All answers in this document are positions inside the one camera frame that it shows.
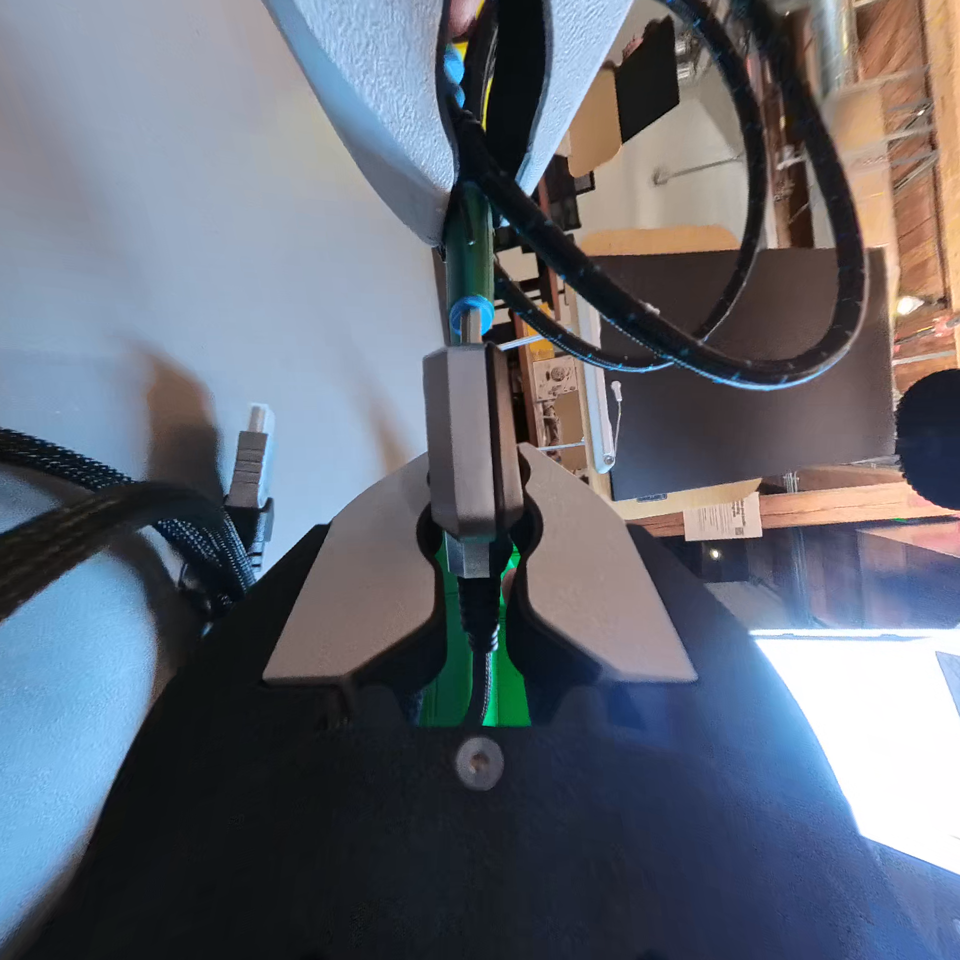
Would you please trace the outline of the green plastic bin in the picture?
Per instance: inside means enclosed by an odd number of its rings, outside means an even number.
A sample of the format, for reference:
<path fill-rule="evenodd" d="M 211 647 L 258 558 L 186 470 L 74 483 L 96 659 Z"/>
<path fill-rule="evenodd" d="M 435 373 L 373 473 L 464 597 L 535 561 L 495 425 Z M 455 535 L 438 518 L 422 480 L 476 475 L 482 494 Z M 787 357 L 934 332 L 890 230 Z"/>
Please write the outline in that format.
<path fill-rule="evenodd" d="M 446 626 L 444 666 L 424 690 L 418 726 L 455 727 L 461 724 L 472 695 L 472 651 L 460 622 L 455 577 L 448 569 L 446 549 L 436 554 L 443 582 Z M 500 599 L 498 646 L 491 656 L 491 690 L 483 721 L 488 727 L 527 727 L 530 714 L 522 674 L 507 651 L 507 601 Z"/>

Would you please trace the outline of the braided hdmi cable green plugs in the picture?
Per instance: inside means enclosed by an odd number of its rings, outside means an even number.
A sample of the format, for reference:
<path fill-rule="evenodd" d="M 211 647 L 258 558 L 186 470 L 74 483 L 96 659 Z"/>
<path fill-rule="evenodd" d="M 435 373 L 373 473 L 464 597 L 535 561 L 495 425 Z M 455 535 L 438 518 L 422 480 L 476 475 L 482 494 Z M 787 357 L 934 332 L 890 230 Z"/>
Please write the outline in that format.
<path fill-rule="evenodd" d="M 731 314 L 759 254 L 766 208 L 767 161 L 760 107 L 746 62 L 727 30 L 705 2 L 665 2 L 707 47 L 733 102 L 747 153 L 747 218 L 737 259 L 722 294 L 693 333 L 674 326 L 652 304 L 628 294 L 553 222 L 503 168 L 486 129 L 466 109 L 462 91 L 451 93 L 453 133 L 460 172 L 443 232 L 451 332 L 467 344 L 467 318 L 475 310 L 486 330 L 499 297 L 548 343 L 582 363 L 604 371 L 647 375 L 678 367 L 720 385 L 749 391 L 775 391 L 810 382 L 843 358 L 863 326 L 869 269 L 854 198 L 846 173 L 809 86 L 800 77 L 786 36 L 766 2 L 731 2 L 746 25 L 783 101 L 793 111 L 800 139 L 825 200 L 835 241 L 837 293 L 822 338 L 793 358 L 753 361 L 723 354 L 710 337 Z M 565 330 L 546 316 L 498 264 L 493 250 L 493 212 L 502 214 L 549 267 L 602 319 L 631 342 L 654 354 L 607 351 Z"/>

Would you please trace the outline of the wooden shelf unit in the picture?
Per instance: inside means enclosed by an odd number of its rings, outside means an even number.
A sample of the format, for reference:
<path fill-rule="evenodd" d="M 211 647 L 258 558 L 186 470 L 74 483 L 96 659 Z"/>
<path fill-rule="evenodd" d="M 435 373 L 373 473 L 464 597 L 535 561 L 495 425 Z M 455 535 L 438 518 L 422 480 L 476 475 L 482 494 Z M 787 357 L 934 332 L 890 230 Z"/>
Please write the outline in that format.
<path fill-rule="evenodd" d="M 958 519 L 957 509 L 940 507 L 923 498 L 895 471 L 836 467 L 808 471 L 800 479 L 812 481 L 813 487 L 759 497 L 763 529 Z M 614 500 L 610 506 L 626 522 L 637 523 L 656 537 L 674 537 L 684 533 L 685 509 L 734 502 L 756 493 L 760 486 L 755 479 L 687 489 L 663 499 Z"/>

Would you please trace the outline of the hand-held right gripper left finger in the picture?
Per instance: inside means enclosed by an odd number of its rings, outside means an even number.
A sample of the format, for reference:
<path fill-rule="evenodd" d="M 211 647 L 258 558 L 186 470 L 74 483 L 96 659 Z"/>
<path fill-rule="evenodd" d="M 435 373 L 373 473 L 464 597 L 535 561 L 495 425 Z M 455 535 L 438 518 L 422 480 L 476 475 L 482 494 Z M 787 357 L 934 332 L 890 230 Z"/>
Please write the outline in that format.
<path fill-rule="evenodd" d="M 332 519 L 264 668 L 269 686 L 359 678 L 426 627 L 436 576 L 417 538 L 429 505 L 425 453 Z"/>

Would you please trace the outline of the white paper label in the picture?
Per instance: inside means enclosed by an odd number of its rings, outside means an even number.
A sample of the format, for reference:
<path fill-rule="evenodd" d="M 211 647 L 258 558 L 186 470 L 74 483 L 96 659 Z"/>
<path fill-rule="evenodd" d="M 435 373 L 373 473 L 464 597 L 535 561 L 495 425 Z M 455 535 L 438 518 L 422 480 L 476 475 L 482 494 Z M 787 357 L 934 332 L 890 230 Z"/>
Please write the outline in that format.
<path fill-rule="evenodd" d="M 761 497 L 757 491 L 726 503 L 682 512 L 688 543 L 758 539 L 762 536 Z"/>

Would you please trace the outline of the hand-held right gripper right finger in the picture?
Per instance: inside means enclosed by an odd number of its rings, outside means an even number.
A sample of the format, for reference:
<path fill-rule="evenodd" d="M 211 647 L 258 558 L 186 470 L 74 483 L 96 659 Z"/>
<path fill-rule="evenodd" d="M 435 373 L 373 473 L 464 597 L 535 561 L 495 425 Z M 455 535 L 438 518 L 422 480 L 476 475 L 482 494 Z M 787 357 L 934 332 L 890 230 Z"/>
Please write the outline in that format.
<path fill-rule="evenodd" d="M 697 672 L 627 529 L 609 501 L 529 443 L 508 652 L 528 683 L 689 684 Z"/>

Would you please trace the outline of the silver bent duct pipe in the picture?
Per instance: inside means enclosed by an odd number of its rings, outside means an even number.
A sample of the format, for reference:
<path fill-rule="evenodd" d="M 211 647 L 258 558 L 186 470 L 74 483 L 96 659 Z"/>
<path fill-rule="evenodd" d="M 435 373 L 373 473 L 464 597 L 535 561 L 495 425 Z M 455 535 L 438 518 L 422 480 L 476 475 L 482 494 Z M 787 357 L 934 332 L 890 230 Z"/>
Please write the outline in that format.
<path fill-rule="evenodd" d="M 858 72 L 858 29 L 854 1 L 807 1 L 822 99 L 855 85 Z"/>

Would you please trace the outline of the black hdmi switch with cable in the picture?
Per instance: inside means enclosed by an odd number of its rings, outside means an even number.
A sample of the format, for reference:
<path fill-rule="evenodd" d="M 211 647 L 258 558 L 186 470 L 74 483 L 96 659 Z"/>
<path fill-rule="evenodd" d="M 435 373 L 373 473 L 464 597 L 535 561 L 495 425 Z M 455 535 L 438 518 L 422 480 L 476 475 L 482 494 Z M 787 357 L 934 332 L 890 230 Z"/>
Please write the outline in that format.
<path fill-rule="evenodd" d="M 436 549 L 425 543 L 426 515 L 445 536 L 445 556 L 458 578 L 460 620 L 472 652 L 467 723 L 481 722 L 490 700 L 491 659 L 498 646 L 501 543 L 524 510 L 506 360 L 491 344 L 446 347 L 423 360 L 427 422 L 429 505 L 416 537 L 434 567 Z M 2 464 L 62 478 L 89 495 L 48 510 L 2 534 L 2 619 L 16 613 L 68 571 L 121 535 L 156 527 L 199 574 L 214 599 L 232 609 L 254 589 L 253 569 L 228 507 L 187 486 L 161 482 L 90 480 L 101 464 L 78 462 L 71 450 L 9 429 L 2 430 Z M 417 630 L 359 678 L 279 687 L 384 684 L 400 695 L 427 687 L 446 660 L 446 643 L 432 639 L 434 612 Z"/>

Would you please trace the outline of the printed white card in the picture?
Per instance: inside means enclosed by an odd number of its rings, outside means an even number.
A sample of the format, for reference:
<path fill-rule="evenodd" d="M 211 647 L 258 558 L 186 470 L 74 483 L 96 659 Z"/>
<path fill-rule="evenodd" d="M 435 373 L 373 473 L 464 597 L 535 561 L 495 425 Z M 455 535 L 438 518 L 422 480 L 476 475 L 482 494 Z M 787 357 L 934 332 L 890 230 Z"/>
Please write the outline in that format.
<path fill-rule="evenodd" d="M 553 403 L 558 397 L 577 392 L 577 367 L 577 361 L 570 356 L 532 361 L 534 402 Z"/>

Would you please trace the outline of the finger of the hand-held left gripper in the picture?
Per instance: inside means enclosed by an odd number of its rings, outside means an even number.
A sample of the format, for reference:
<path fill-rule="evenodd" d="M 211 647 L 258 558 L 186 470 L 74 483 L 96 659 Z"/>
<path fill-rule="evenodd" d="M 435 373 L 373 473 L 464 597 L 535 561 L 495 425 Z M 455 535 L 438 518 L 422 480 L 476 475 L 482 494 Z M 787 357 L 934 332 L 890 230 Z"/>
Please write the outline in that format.
<path fill-rule="evenodd" d="M 415 236 L 438 247 L 457 178 L 442 103 L 449 2 L 264 6 L 370 186 Z"/>
<path fill-rule="evenodd" d="M 530 195 L 568 131 L 632 1 L 499 1 L 486 143 Z"/>

